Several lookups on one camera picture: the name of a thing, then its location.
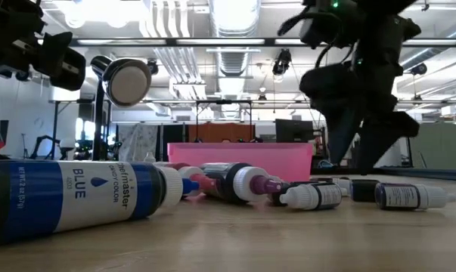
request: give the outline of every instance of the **wooden table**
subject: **wooden table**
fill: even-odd
[[[456,193],[456,181],[374,178]],[[150,220],[1,247],[0,271],[456,271],[456,203],[385,212],[344,199],[295,212],[199,199]]]

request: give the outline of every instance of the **white wall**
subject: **white wall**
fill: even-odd
[[[0,78],[0,119],[9,120],[6,146],[1,154],[11,158],[23,157],[23,140],[26,134],[26,148],[29,154],[34,149],[36,138],[45,134],[53,135],[54,104],[48,103],[50,88],[42,88],[34,82],[18,82],[15,79]],[[78,105],[69,105],[59,116],[57,138],[74,138]],[[51,142],[44,140],[38,151],[39,156],[49,153]],[[55,151],[57,158],[60,151]]]

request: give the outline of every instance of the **computer monitor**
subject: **computer monitor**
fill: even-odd
[[[315,139],[313,135],[313,122],[276,119],[277,143],[307,143]]]

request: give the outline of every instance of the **purple bottle cap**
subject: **purple bottle cap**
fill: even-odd
[[[264,176],[255,176],[250,182],[251,191],[254,194],[262,195],[266,193],[281,192],[281,183],[273,181]]]

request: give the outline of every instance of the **pink plastic bin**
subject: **pink plastic bin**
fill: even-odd
[[[200,166],[207,162],[246,162],[284,181],[307,181],[312,164],[311,144],[183,143],[168,144],[170,162]]]

